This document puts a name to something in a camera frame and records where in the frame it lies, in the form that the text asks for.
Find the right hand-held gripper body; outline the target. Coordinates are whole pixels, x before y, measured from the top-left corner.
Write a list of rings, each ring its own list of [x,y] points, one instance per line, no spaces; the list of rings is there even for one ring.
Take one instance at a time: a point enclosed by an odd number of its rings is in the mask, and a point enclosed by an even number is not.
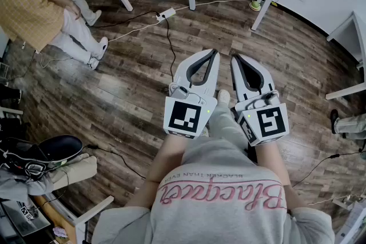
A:
[[[276,141],[289,134],[287,107],[277,90],[242,101],[234,107],[237,123],[251,146]]]

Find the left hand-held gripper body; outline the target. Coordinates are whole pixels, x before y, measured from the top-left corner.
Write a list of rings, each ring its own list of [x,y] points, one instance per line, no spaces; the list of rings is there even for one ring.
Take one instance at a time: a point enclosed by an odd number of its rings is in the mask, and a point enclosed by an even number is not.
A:
[[[184,138],[198,138],[213,114],[217,100],[197,90],[171,83],[165,98],[164,130]]]

